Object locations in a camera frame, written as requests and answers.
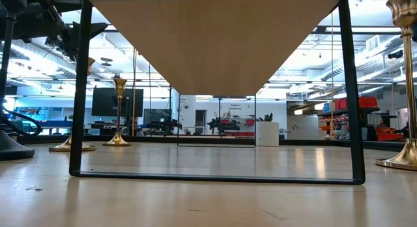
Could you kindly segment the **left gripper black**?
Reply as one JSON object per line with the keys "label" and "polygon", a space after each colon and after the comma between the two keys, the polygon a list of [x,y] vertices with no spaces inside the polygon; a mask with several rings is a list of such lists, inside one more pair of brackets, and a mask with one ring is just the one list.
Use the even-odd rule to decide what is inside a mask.
{"label": "left gripper black", "polygon": [[[92,23],[89,38],[94,38],[106,30],[106,23]],[[66,28],[63,33],[64,48],[67,53],[77,53],[79,48],[80,24],[72,22],[72,27]]]}

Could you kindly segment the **gold candle stick holder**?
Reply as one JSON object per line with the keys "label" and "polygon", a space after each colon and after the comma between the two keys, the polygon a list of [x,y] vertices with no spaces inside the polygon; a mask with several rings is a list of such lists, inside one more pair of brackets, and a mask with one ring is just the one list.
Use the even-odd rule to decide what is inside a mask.
{"label": "gold candle stick holder", "polygon": [[[92,65],[94,64],[95,60],[91,57],[88,58],[88,66],[87,66],[87,75],[91,74]],[[72,134],[68,137],[68,139],[60,145],[50,147],[49,151],[53,152],[70,152],[72,145]],[[93,145],[87,145],[86,143],[82,143],[82,151],[95,151],[96,147]]]}
{"label": "gold candle stick holder", "polygon": [[125,90],[125,85],[127,80],[117,77],[113,79],[115,83],[115,92],[117,94],[117,124],[116,124],[116,133],[114,134],[113,138],[102,144],[103,146],[114,146],[114,147],[128,147],[130,144],[123,140],[121,134],[121,106],[122,106],[122,99],[123,93]]}
{"label": "gold candle stick holder", "polygon": [[417,42],[417,0],[388,0],[392,22],[401,29],[405,59],[405,83],[409,117],[409,137],[403,149],[390,159],[375,161],[378,166],[417,171],[417,113],[412,70],[412,42]]}

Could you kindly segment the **black candle stick holder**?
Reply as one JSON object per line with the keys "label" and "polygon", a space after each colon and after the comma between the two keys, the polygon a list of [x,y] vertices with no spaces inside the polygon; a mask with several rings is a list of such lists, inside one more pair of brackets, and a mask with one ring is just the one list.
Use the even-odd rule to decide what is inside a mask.
{"label": "black candle stick holder", "polygon": [[27,1],[28,0],[0,0],[0,4],[6,10],[4,48],[0,70],[0,161],[28,159],[33,157],[35,154],[33,149],[20,145],[8,136],[4,128],[1,126],[2,124],[7,125],[10,123],[4,114],[3,107],[7,82],[7,70],[16,16],[27,8]]}

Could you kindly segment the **black ceiling light fixture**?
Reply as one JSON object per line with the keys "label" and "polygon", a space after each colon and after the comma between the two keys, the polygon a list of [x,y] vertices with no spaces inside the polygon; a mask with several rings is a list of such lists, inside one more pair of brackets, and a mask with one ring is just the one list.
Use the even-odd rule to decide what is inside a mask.
{"label": "black ceiling light fixture", "polygon": [[62,53],[68,62],[77,61],[78,48],[76,43],[69,38],[61,39],[59,36],[46,37],[44,42],[46,46]]}

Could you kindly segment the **wooden riser shelf black legs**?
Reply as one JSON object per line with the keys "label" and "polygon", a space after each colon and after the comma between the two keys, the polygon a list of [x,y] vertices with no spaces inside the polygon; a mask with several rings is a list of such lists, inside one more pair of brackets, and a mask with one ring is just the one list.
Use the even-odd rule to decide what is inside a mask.
{"label": "wooden riser shelf black legs", "polygon": [[271,183],[361,185],[366,180],[348,0],[83,0],[69,172],[81,170],[89,33],[93,9],[183,95],[256,95],[298,45],[331,12],[339,12],[351,125],[352,176],[272,177]]}

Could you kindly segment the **white plant pot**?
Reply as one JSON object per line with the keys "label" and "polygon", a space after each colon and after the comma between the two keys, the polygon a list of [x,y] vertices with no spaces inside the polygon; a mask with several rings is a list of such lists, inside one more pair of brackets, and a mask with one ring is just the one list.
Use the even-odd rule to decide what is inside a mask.
{"label": "white plant pot", "polygon": [[256,146],[277,147],[279,146],[280,126],[277,122],[259,121],[256,123]]}

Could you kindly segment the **black storage rack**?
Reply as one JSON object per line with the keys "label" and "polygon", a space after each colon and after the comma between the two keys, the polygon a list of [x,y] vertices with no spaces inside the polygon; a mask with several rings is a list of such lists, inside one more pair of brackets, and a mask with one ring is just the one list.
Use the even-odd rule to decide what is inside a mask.
{"label": "black storage rack", "polygon": [[[404,136],[390,124],[395,115],[382,112],[379,108],[360,108],[359,120],[363,141],[399,142]],[[325,112],[318,115],[319,129],[324,131],[325,140],[350,140],[350,125],[347,109]]]}

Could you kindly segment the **black wall monitor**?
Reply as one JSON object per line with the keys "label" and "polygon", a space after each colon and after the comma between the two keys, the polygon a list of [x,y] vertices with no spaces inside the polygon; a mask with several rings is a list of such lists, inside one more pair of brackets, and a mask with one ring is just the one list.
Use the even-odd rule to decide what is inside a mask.
{"label": "black wall monitor", "polygon": [[[121,116],[126,117],[127,113],[136,117],[143,116],[143,97],[144,90],[125,89],[122,94]],[[97,88],[93,89],[92,99],[92,116],[115,117],[117,115],[118,94],[114,88]]]}

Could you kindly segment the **black aluminium table frame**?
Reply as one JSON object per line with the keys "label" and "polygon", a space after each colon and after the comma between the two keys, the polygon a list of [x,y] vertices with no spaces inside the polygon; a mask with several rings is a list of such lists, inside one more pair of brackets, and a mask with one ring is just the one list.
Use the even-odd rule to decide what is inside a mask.
{"label": "black aluminium table frame", "polygon": [[[41,136],[18,136],[17,142],[25,144],[52,144],[64,142],[68,136],[57,135],[41,135]],[[220,138],[209,136],[191,136],[191,137],[177,137],[177,136],[162,136],[162,137],[132,137],[124,138],[127,142],[141,142],[141,143],[171,143],[171,144],[219,144],[219,145],[255,145],[253,138]],[[310,145],[310,146],[336,146],[336,147],[350,147],[350,141],[346,140],[279,140],[279,145]],[[372,149],[379,151],[394,151],[400,152],[405,145],[403,142],[372,142],[363,141],[364,149]]]}

